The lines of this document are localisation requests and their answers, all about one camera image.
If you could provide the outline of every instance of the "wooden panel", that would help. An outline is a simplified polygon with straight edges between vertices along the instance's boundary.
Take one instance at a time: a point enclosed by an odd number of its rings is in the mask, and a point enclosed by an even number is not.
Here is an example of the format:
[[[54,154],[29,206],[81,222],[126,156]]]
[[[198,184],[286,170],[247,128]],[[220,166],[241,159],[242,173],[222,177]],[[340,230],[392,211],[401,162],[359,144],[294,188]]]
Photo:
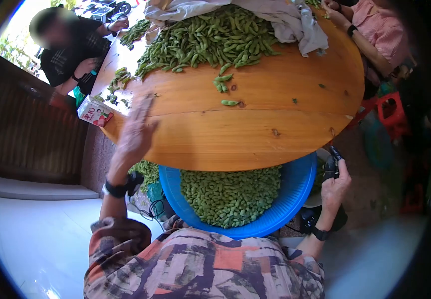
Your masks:
[[[88,123],[50,106],[53,93],[49,85],[0,57],[1,177],[79,183]]]
[[[364,91],[361,57],[347,34],[316,11],[328,36],[326,55],[300,55],[296,44],[278,49],[283,54],[262,57],[260,64],[239,69],[228,86],[236,90],[218,93],[212,84],[219,68],[200,65],[183,73],[156,70],[144,81],[132,81],[120,99],[137,99],[146,93],[160,95],[150,116],[161,120],[146,159],[189,170],[238,171],[268,167],[314,152],[331,139],[329,129],[340,133],[355,115]],[[142,10],[135,9],[131,23]],[[144,53],[145,41],[132,51],[116,41],[98,74],[92,94],[106,90],[114,71],[134,72]],[[226,107],[223,99],[241,100],[245,107]],[[115,143],[128,110],[117,113],[103,131]],[[274,138],[272,129],[281,136]]]

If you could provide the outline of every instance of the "wooden table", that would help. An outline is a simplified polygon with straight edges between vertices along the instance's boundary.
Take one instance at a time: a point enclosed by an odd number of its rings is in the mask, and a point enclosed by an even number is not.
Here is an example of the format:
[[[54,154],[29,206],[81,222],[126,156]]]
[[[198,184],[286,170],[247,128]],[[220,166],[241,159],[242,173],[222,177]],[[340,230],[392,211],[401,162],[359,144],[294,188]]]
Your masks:
[[[212,84],[219,68],[200,65],[183,73],[156,70],[144,82],[132,81],[119,99],[137,100],[157,93],[149,121],[159,119],[151,162],[186,170],[240,171],[269,167],[314,152],[340,133],[355,115],[364,91],[363,65],[356,45],[347,34],[315,10],[328,36],[326,55],[302,57],[296,44],[276,49],[283,54],[262,57],[260,64],[239,69],[228,83],[235,91],[218,93]],[[143,18],[143,5],[129,17],[130,24]],[[115,70],[131,73],[145,51],[145,41],[129,49],[116,40],[102,64],[92,95],[106,90]],[[223,99],[243,101],[244,108],[224,106]],[[102,130],[114,143],[128,110],[119,112]]]

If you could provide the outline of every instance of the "white bowl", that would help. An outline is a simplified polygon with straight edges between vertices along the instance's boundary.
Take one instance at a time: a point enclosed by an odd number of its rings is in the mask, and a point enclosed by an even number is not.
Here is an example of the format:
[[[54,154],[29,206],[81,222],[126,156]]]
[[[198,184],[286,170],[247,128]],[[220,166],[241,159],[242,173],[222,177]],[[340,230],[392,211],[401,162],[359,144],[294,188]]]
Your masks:
[[[323,148],[317,149],[316,153],[317,153],[317,158],[320,158],[325,162],[330,156],[330,153]],[[315,208],[321,205],[322,205],[322,196],[320,195],[320,192],[314,195],[310,195],[305,201],[305,203],[303,204],[303,206],[306,208]]]

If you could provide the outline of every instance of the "blue plastic basin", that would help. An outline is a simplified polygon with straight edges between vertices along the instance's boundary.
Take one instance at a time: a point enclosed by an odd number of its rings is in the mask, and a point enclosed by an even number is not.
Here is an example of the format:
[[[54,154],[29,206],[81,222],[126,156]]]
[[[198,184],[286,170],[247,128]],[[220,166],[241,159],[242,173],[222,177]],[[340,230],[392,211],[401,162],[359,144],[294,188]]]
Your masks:
[[[311,153],[285,163],[281,168],[279,196],[272,206],[249,224],[224,229],[202,222],[181,194],[180,172],[176,168],[159,166],[159,179],[164,194],[174,212],[188,225],[200,230],[217,232],[236,240],[264,237],[290,221],[300,210],[314,183],[317,155]]]

